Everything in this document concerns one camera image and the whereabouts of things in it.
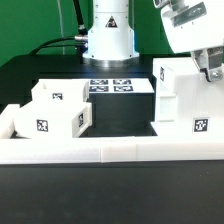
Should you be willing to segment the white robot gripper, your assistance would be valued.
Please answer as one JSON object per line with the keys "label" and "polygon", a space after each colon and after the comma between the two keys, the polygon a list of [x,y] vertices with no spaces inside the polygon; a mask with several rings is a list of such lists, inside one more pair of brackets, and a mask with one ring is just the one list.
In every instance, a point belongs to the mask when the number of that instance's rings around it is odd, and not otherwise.
{"label": "white robot gripper", "polygon": [[223,78],[224,0],[153,0],[174,53],[191,52],[208,82]]}

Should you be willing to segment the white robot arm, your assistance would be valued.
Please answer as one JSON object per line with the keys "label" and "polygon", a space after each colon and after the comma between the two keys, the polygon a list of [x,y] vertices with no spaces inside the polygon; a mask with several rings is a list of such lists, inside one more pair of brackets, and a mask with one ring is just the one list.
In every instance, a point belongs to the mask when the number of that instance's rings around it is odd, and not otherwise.
{"label": "white robot arm", "polygon": [[[224,0],[153,0],[153,4],[160,10],[172,51],[190,53],[209,82],[222,79]],[[86,63],[115,67],[139,57],[128,13],[129,0],[93,0],[93,25],[77,37],[87,43]]]}

